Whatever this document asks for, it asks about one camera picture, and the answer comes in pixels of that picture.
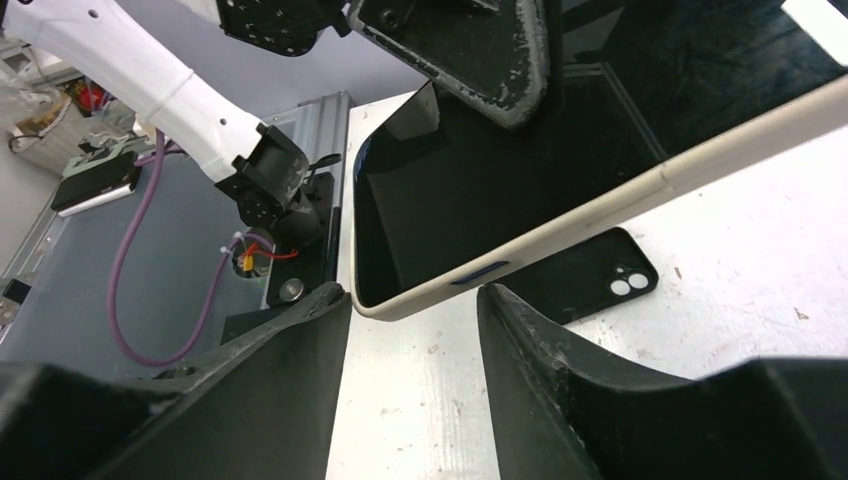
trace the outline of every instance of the white surface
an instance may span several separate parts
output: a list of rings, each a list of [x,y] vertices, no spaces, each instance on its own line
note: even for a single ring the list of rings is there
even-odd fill
[[[848,67],[848,18],[827,0],[786,0],[780,8],[836,63]]]
[[[622,226],[653,293],[570,328],[695,378],[756,356],[848,356],[848,128]]]
[[[406,98],[351,111],[339,258],[348,290],[353,155]],[[845,158],[848,129],[626,222],[659,286],[569,328],[690,378],[759,355],[848,355]],[[396,323],[354,312],[327,478],[498,478],[475,294]]]
[[[59,180],[0,146],[0,270],[12,260]]]
[[[338,274],[348,291],[354,156],[409,96],[350,113]],[[354,311],[327,478],[498,478],[478,336],[473,291],[397,323]]]
[[[187,6],[195,15],[209,23],[218,25],[221,17],[218,14],[218,3],[215,0],[174,0]]]
[[[218,22],[174,0],[119,3],[212,88],[260,118],[340,91],[361,105],[424,83],[411,67],[356,33],[339,38],[327,29],[311,52],[286,58],[227,37]]]
[[[680,195],[848,124],[848,75],[740,124],[545,224],[378,305],[363,316],[394,321],[553,255]],[[501,268],[477,272],[498,262]],[[356,265],[353,266],[354,277]],[[457,285],[463,278],[473,278]]]
[[[12,2],[3,27],[73,65],[177,142],[219,182],[261,138],[259,119],[213,90],[112,0]]]

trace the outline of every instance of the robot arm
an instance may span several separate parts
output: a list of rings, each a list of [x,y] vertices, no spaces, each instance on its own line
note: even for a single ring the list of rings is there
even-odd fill
[[[303,245],[319,220],[299,187],[303,152],[238,108],[113,0],[12,0],[6,32],[70,62],[177,142],[236,201],[242,221]]]

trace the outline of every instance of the purple cable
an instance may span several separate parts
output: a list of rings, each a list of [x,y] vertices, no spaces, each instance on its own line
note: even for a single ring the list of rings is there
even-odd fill
[[[172,155],[172,154],[175,154],[175,153],[176,154],[183,154],[183,155],[186,154],[185,150],[181,149],[179,146],[177,146],[176,148],[170,148],[168,150],[165,150],[165,155]],[[143,157],[138,157],[135,160],[135,162],[133,162],[133,165],[135,165],[136,167],[143,167],[145,165],[149,165],[149,164],[153,163],[153,160],[155,158],[156,158],[155,153],[151,153],[150,155],[145,155]]]
[[[162,176],[162,167],[165,163],[165,153],[165,135],[157,130],[156,153],[153,156],[153,172],[150,175],[150,183],[147,185],[147,190],[141,198],[141,203],[138,205],[138,209],[127,227],[127,232],[124,234],[123,240],[121,240],[118,252],[115,254],[115,261],[112,263],[112,271],[109,273],[109,284],[106,288],[106,314],[109,317],[109,330],[112,332],[112,338],[115,340],[115,343],[124,355],[132,361],[148,367],[164,367],[166,365],[170,365],[185,357],[194,344],[197,343],[197,339],[200,338],[200,332],[203,331],[203,326],[206,325],[206,318],[209,315],[209,309],[212,306],[212,299],[215,297],[215,290],[218,288],[218,282],[221,279],[221,272],[224,271],[224,267],[227,265],[227,259],[230,255],[229,251],[232,251],[233,247],[241,241],[241,238],[233,238],[227,247],[228,252],[221,255],[221,261],[218,263],[218,268],[215,270],[215,277],[212,280],[212,284],[209,286],[209,291],[206,293],[206,300],[204,301],[203,308],[200,311],[200,318],[197,319],[197,324],[194,327],[194,331],[191,333],[191,337],[189,337],[188,341],[182,348],[167,358],[155,359],[142,356],[130,347],[124,336],[121,334],[121,327],[118,325],[118,282],[121,279],[121,270],[124,267],[124,260],[127,258],[127,252],[129,252],[132,241],[135,238],[135,234],[138,232],[138,227],[141,226],[144,214],[147,213],[147,208],[150,206],[151,200],[153,200],[153,194],[156,193],[156,186],[159,185],[159,178]],[[245,233],[243,237],[259,242],[268,250],[273,251],[273,245],[259,235]]]

